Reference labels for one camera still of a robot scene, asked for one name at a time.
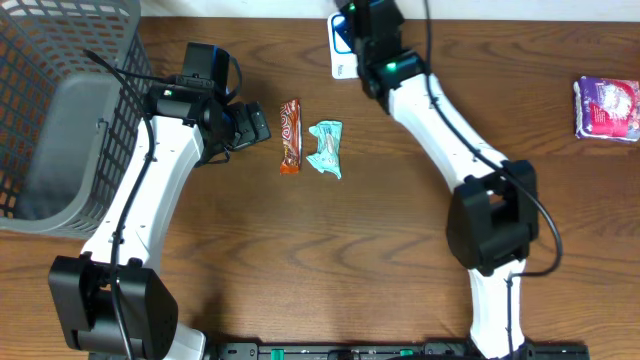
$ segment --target gray plastic basket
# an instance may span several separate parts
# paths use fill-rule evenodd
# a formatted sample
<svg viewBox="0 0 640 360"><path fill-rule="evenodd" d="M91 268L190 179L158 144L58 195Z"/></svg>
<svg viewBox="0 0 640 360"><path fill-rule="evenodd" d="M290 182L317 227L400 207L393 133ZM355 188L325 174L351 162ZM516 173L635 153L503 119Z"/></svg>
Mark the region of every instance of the gray plastic basket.
<svg viewBox="0 0 640 360"><path fill-rule="evenodd" d="M86 239L104 218L141 113L82 50L149 74L139 19L137 0L0 0L0 229Z"/></svg>

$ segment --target wooden table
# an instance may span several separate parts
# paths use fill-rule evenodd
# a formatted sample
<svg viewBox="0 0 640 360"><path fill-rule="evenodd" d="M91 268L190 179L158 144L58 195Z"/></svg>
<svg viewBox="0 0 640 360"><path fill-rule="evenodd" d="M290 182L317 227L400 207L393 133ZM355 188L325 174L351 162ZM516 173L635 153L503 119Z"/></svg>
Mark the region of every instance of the wooden table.
<svg viewBox="0 0 640 360"><path fill-rule="evenodd" d="M525 280L522 325L535 340L578 340L592 359L640 352L640 153L578 141L572 83L580 75L640 79L635 24L447 21L434 25L434 65L450 99L487 141L529 159L564 235L553 276ZM424 52L424 23L406 44ZM169 228L162 279L180 319L221 339L265 342L423 341L464 337L467 272L444 230L450 195L413 138L330 76L325 21L143 19L154 71L179 72L188 41L218 44L244 72L273 139L194 171ZM344 123L341 181L308 163L279 175L279 104L300 97L306 129ZM82 243L4 233L0 358L82 358L66 348L47 286L56 255ZM529 269L553 258L547 230Z"/></svg>

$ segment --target snack bag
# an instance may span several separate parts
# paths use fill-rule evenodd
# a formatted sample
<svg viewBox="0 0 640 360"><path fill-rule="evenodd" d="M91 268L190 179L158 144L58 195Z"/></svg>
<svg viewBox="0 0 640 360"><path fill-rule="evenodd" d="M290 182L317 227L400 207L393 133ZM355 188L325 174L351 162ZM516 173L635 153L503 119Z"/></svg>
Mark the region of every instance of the snack bag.
<svg viewBox="0 0 640 360"><path fill-rule="evenodd" d="M300 154L302 154L302 123L300 115L299 99L293 99L280 106L282 145L284 146L284 158L280 164L281 175L300 172Z"/></svg>
<svg viewBox="0 0 640 360"><path fill-rule="evenodd" d="M640 85L637 81L583 76L573 88L576 137L638 141Z"/></svg>
<svg viewBox="0 0 640 360"><path fill-rule="evenodd" d="M309 128L311 135L318 138L318 152L307 156L309 163L321 173L328 171L342 178L340 172L340 138L342 123L339 121L321 121Z"/></svg>

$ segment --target orange candy wrapper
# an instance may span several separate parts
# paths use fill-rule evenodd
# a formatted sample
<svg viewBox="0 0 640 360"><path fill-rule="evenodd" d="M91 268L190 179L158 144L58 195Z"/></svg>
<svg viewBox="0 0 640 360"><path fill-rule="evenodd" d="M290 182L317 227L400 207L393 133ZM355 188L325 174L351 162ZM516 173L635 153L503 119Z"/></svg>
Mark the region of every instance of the orange candy wrapper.
<svg viewBox="0 0 640 360"><path fill-rule="evenodd" d="M281 175L300 172L300 155L302 154L301 118L299 99L293 99L280 106L282 145L284 145L284 158L282 159L282 164L280 164Z"/></svg>

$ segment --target black cable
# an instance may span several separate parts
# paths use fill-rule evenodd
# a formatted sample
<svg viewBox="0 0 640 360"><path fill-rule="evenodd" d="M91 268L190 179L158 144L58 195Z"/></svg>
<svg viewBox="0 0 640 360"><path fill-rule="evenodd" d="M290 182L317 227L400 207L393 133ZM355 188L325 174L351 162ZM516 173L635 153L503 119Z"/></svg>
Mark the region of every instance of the black cable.
<svg viewBox="0 0 640 360"><path fill-rule="evenodd" d="M229 152L229 149L227 149L227 147L225 146L223 147L223 150L224 150L224 159L209 161L207 163L204 163L204 165L221 165L231 161L231 153Z"/></svg>
<svg viewBox="0 0 640 360"><path fill-rule="evenodd" d="M227 94L226 89L222 90L220 89L218 84L216 83L213 84L213 90L217 92L222 97L222 99L224 99L225 103L229 103L231 100L233 100L236 96L238 96L238 94L242 90L242 70L240 70L240 64L238 64L238 59L234 58L233 56L229 56L229 61L236 68L236 74L238 75L238 86L236 86L236 88L233 89L233 91ZM172 75L167 78L161 78L157 76L136 74L123 69L115 69L115 70L124 76L129 76L136 79L150 80L150 81L155 81L155 82L158 82L161 84L167 84L167 85L176 85L176 79L177 79L176 75Z"/></svg>
<svg viewBox="0 0 640 360"><path fill-rule="evenodd" d="M515 274L512 273L512 274L509 274L509 277L507 278L507 312L508 314L507 314L506 330L507 330L507 337L509 341L509 355L513 360L513 342L512 342L512 329L511 329L511 322L512 322L511 288L513 286L513 278L543 277L556 271L560 266L560 262L562 261L562 255L564 252L563 246L562 246L562 237L560 236L560 232L558 231L558 228L555 222L553 221L553 218L551 217L547 209L544 207L544 205L542 205L542 203L537 199L537 197L533 195L531 192L529 192L524 186L524 184L520 182L520 180L513 177L506 170L494 164L491 160L487 159L484 155L482 155L479 149L476 149L467 139L465 139L465 137L462 134L460 134L460 132L453 126L453 124L451 124L447 116L443 113L442 109L440 109L440 105L438 104L438 99L435 98L432 94L431 81L429 80L429 77L432 74L431 54L433 51L432 50L433 49L433 31L431 26L431 12L429 10L429 0L424 0L424 6L426 8L426 14L427 14L427 58L425 61L426 63L425 75L427 77L427 93L429 95L429 100L433 105L433 108L436 110L436 112L438 113L442 121L445 123L445 125L447 125L449 130L451 130L451 132L460 140L460 142L462 142L464 146L466 146L469 149L469 151L471 151L473 156L475 156L478 160L485 163L487 166L493 169L496 173L500 174L500 176L502 176L506 181L508 181L514 187L520 190L529 200L531 200L531 202L533 202L533 204L536 206L540 214L542 214L542 217L545 219L545 221L549 225L549 230L551 230L551 233L553 234L553 237L555 239L556 257L555 257L555 260L553 261L553 264L551 264L549 268L543 271L536 271L536 272L522 272L522 273L515 273Z"/></svg>
<svg viewBox="0 0 640 360"><path fill-rule="evenodd" d="M137 78L137 79L157 81L159 83L166 83L167 80L168 80L168 79L163 79L163 78L157 77L157 76L136 74L136 73L132 73L132 72L129 72L129 71L126 71L126 70L122 70L122 69L115 69L115 70L117 72L119 72L120 74L124 75L124 76L130 76L130 77Z"/></svg>
<svg viewBox="0 0 640 360"><path fill-rule="evenodd" d="M120 287L118 285L118 250L120 248L120 243L122 242L122 231L124 230L124 223L127 219L127 215L129 214L129 210L131 210L131 205L133 204L133 200L140 189L140 185L144 180L144 176L153 161L153 154L155 153L156 141L153 135L153 128L151 127L151 116L144 111L144 106L142 104L142 100L137 95L135 90L118 74L118 71L109 65L106 61L104 61L100 56L90 50L83 50L84 54L96 64L105 68L111 75L113 75L119 82L122 84L125 91L128 91L131 94L131 97L136 102L136 105L140 108L143 114L143 121L145 127L147 129L147 135L149 136L149 151L145 156L144 164L142 169L140 170L140 174L136 179L136 182L131 189L131 193L127 198L127 202L122 208L122 214L120 215L120 219L118 220L118 225L116 227L116 231L113 233L113 243L111 244L111 269L109 275L109 282L111 283L111 299L113 301L113 310L116 315L116 321L118 322L118 327L120 328L120 334L122 335L122 340L125 345L125 351L127 353L127 357L130 360L135 360L135 356L133 354L133 348L131 347L131 339L129 338L129 331L127 330L127 325L124 320L124 315L122 313L122 305L120 304Z"/></svg>

